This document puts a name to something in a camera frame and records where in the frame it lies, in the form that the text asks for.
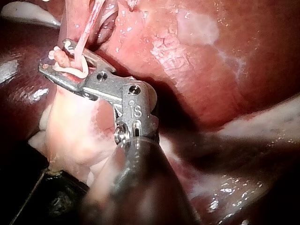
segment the pale tissue patch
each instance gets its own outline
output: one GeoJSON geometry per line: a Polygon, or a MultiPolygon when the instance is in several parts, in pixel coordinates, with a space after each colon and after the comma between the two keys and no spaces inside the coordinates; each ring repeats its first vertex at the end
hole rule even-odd
{"type": "Polygon", "coordinates": [[[181,44],[212,45],[219,38],[217,21],[209,15],[179,9],[176,16],[181,44]]]}
{"type": "Polygon", "coordinates": [[[276,144],[300,143],[300,95],[271,109],[253,113],[225,124],[216,134],[223,138],[244,138],[276,144]]]}
{"type": "Polygon", "coordinates": [[[91,185],[94,183],[94,180],[95,180],[95,176],[94,176],[93,172],[90,171],[88,174],[88,178],[86,180],[86,185],[88,187],[91,187],[91,185]]]}
{"type": "Polygon", "coordinates": [[[48,123],[48,120],[49,120],[51,107],[52,107],[52,104],[48,105],[47,108],[43,111],[43,114],[41,116],[41,119],[40,119],[39,125],[38,125],[38,128],[40,130],[46,130],[47,129],[47,123],[48,123]]]}
{"type": "Polygon", "coordinates": [[[218,56],[226,63],[233,71],[237,83],[239,83],[240,75],[243,73],[246,62],[242,58],[228,56],[225,52],[218,49],[218,56]]]}
{"type": "Polygon", "coordinates": [[[172,158],[178,163],[181,161],[181,159],[174,153],[174,146],[172,142],[167,137],[164,137],[163,134],[159,134],[159,145],[168,158],[172,158]]]}
{"type": "Polygon", "coordinates": [[[0,65],[0,84],[14,78],[18,72],[18,65],[17,60],[11,60],[0,65]]]}
{"type": "MultiPolygon", "coordinates": [[[[191,69],[186,50],[180,45],[175,35],[165,34],[153,39],[153,49],[150,52],[164,67],[165,73],[171,78],[177,76],[178,73],[184,73],[191,69]]],[[[177,84],[180,85],[184,79],[184,76],[181,79],[176,78],[177,84]]]]}
{"type": "Polygon", "coordinates": [[[24,23],[38,23],[54,28],[60,27],[60,22],[40,6],[29,2],[14,1],[5,5],[0,16],[24,23]]]}
{"type": "Polygon", "coordinates": [[[39,131],[28,140],[28,144],[34,149],[38,150],[44,156],[47,155],[46,151],[46,131],[39,131]]]}

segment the screw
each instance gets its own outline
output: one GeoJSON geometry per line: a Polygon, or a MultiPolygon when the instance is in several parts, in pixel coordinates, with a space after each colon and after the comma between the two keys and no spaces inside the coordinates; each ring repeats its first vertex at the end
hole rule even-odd
{"type": "Polygon", "coordinates": [[[100,82],[105,81],[107,79],[107,73],[104,71],[101,71],[98,75],[97,75],[97,80],[99,80],[100,82]]]}
{"type": "Polygon", "coordinates": [[[129,94],[130,95],[138,95],[141,92],[141,88],[134,84],[129,88],[129,94]]]}
{"type": "Polygon", "coordinates": [[[47,69],[48,67],[49,67],[49,64],[46,64],[46,63],[45,63],[45,64],[42,65],[42,68],[43,68],[43,69],[47,69]]]}

